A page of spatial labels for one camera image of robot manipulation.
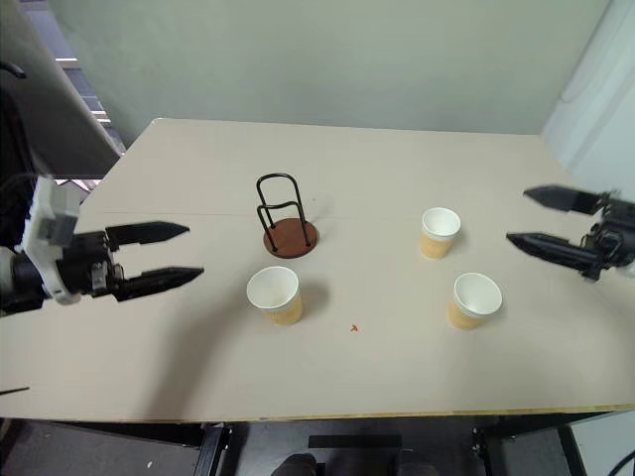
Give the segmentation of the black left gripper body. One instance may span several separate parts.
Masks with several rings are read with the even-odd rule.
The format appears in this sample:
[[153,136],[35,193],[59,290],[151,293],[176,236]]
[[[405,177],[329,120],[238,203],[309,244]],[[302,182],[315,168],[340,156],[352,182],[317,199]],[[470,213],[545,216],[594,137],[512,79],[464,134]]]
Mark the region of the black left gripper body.
[[75,234],[57,261],[63,284],[74,295],[124,298],[124,273],[113,260],[120,240],[115,229]]

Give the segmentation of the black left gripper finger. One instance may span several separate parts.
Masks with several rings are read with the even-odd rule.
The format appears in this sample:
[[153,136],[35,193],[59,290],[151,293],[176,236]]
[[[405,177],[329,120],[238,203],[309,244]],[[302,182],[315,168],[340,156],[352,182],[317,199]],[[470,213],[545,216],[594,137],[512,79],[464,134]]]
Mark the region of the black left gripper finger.
[[204,273],[204,268],[169,267],[144,272],[115,282],[113,296],[118,301],[143,298],[179,288]]
[[149,221],[111,226],[105,233],[111,249],[131,244],[153,244],[164,242],[189,232],[190,229],[181,224],[165,221]]

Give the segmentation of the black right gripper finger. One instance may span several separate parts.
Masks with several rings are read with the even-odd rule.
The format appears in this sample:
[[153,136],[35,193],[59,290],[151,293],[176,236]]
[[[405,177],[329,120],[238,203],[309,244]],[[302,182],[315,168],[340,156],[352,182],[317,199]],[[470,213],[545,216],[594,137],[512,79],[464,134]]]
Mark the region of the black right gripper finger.
[[604,204],[604,195],[563,185],[540,185],[523,194],[550,209],[594,215]]
[[524,253],[579,272],[594,273],[599,269],[599,255],[592,250],[572,245],[568,240],[544,233],[507,233],[506,238]]

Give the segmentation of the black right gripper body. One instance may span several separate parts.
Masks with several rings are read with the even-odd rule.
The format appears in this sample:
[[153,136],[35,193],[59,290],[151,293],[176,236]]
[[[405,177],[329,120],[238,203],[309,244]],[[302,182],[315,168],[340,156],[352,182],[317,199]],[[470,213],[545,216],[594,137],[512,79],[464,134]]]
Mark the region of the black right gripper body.
[[598,281],[603,270],[615,268],[626,278],[634,277],[634,203],[622,200],[616,191],[592,194],[587,214],[600,213],[580,244],[598,257],[580,274]]

